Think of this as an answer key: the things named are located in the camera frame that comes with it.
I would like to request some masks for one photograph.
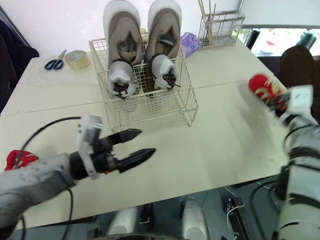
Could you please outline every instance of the white wall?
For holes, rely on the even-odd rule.
[[[103,12],[110,0],[0,0],[0,4],[29,44],[40,56],[60,54],[64,49],[89,50],[88,41],[104,37]],[[129,0],[140,12],[147,28],[153,0]],[[198,35],[201,12],[197,0],[176,0],[182,9],[184,32]],[[203,0],[209,12],[209,0]],[[235,10],[238,0],[212,0],[216,11]]]
[[[244,0],[244,25],[318,26],[320,0]]]

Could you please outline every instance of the scissors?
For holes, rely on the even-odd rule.
[[[67,49],[65,49],[57,59],[53,59],[51,61],[49,61],[45,66],[44,69],[45,70],[58,70],[61,69],[64,66],[64,62],[62,61],[62,59],[64,58],[64,55],[66,54]]]

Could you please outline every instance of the pen holder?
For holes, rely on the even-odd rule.
[[[245,15],[238,11],[214,12],[201,17],[198,40],[202,49],[235,45]]]

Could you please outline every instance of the wire basket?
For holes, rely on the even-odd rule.
[[[178,73],[176,85],[179,86],[174,86],[171,90],[155,89],[149,65],[143,63],[133,66],[135,94],[121,99],[108,91],[108,71],[105,69],[108,61],[106,40],[92,40],[89,46],[109,127],[114,133],[132,128],[147,131],[167,126],[192,125],[199,107],[181,47],[177,57],[172,59]],[[146,42],[143,41],[142,57],[145,50]]]
[[[201,18],[198,40],[203,49],[235,45],[245,15],[238,11],[214,12]]]

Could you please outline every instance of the floor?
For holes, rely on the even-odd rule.
[[[263,183],[265,181],[269,181],[270,178],[266,178],[261,180]],[[256,182],[248,184],[246,186],[234,189],[231,186],[228,187],[229,190],[232,190],[233,193],[240,196],[245,204],[245,210],[249,216],[252,227],[254,229],[256,239],[262,239],[259,234],[257,225],[253,220],[252,213],[249,208],[249,197],[251,192],[258,187]],[[223,211],[222,202],[220,197],[220,192],[225,191],[224,188],[217,188],[208,191],[197,192],[191,194],[196,201],[202,206],[202,210],[204,212],[210,239],[211,240],[220,240],[222,236],[226,237],[228,240],[233,240],[234,237],[232,233],[228,230],[227,227],[227,218],[226,213]],[[254,205],[256,207],[256,211],[260,217],[260,221],[264,227],[264,231],[268,236],[268,239],[271,239],[271,235],[273,229],[276,224],[277,214],[271,208],[268,197],[268,190],[265,188],[261,188],[255,198]],[[151,230],[153,233],[161,233],[166,235],[180,235],[180,225],[181,220],[179,218],[180,212],[180,204],[185,196],[175,197],[168,200],[163,200],[159,202],[155,202],[154,207],[154,227]],[[79,223],[73,224],[71,230],[69,232],[68,238],[69,240],[90,240],[92,239],[91,235],[93,230],[96,228],[101,228],[101,232],[104,235],[108,229],[108,226],[114,216],[114,212],[105,213],[98,215],[94,222],[92,223]],[[28,228],[26,231],[26,240],[56,240],[61,239],[63,233],[65,231],[65,225],[59,226],[46,226],[46,227],[34,227]],[[137,228],[138,232],[143,232],[143,227]],[[21,239],[22,231],[16,230],[14,233],[14,240]]]

